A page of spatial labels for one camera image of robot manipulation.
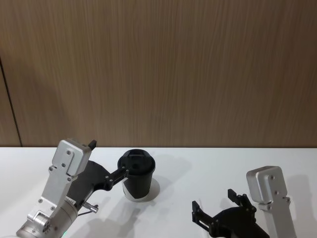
white table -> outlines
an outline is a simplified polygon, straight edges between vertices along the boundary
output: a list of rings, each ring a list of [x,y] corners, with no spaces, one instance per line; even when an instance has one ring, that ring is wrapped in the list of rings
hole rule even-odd
[[[96,148],[90,159],[108,171],[130,148]],[[249,189],[246,172],[264,165],[283,169],[299,238],[317,237],[317,149],[145,148],[156,160],[149,202],[127,200],[122,185],[90,198],[97,214],[77,218],[66,238],[207,238],[192,222],[197,200],[211,216],[233,206],[227,189]],[[0,237],[13,235],[42,194],[55,148],[0,148]],[[263,212],[256,213],[266,230]]]

black cup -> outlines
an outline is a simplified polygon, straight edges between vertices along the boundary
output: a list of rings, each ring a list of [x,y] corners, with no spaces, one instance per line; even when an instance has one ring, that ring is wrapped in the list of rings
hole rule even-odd
[[[129,171],[128,179],[122,183],[126,197],[141,201],[150,191],[155,160],[145,150],[129,150],[118,161],[118,168],[123,167]]]

wood panel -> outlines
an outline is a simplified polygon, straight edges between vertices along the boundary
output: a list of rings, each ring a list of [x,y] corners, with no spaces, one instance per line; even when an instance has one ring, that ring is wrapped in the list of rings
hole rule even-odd
[[[317,146],[317,2],[2,0],[23,145]]]
[[[13,114],[0,70],[0,146],[20,146]]]

black bracket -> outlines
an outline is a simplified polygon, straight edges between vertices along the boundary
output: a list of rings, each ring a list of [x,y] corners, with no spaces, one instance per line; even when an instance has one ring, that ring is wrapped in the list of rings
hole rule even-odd
[[[128,171],[120,168],[109,173],[103,166],[88,161],[84,172],[72,183],[67,197],[76,201],[74,206],[79,210],[85,201],[97,190],[110,191],[114,185],[127,177]]]
[[[211,237],[225,238],[269,238],[269,235],[256,223],[256,208],[246,194],[237,195],[228,190],[228,198],[238,207],[228,208],[211,217],[204,213],[196,201],[192,202],[193,222],[209,232]]]

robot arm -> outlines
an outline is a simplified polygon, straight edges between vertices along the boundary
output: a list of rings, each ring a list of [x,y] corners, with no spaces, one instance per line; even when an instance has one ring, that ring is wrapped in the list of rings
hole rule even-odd
[[[20,238],[60,238],[85,207],[97,212],[98,207],[87,202],[98,190],[111,190],[128,171],[122,167],[112,174],[101,165],[89,161],[97,142],[88,146],[74,140],[62,140],[49,167],[50,176],[42,196],[17,231]]]
[[[247,181],[252,199],[264,211],[269,235],[256,224],[256,208],[247,196],[236,195],[231,189],[228,190],[228,198],[239,207],[226,209],[210,217],[194,201],[193,222],[208,231],[211,237],[296,238],[282,169],[266,166],[249,171]]]
[[[237,195],[228,190],[228,198],[238,207],[228,208],[211,217],[204,213],[196,201],[193,201],[193,222],[209,232],[211,237],[225,238],[269,238],[256,223],[256,208],[252,206],[246,194]]]
[[[296,238],[282,169],[265,166],[247,173],[252,200],[264,211],[271,238]]]

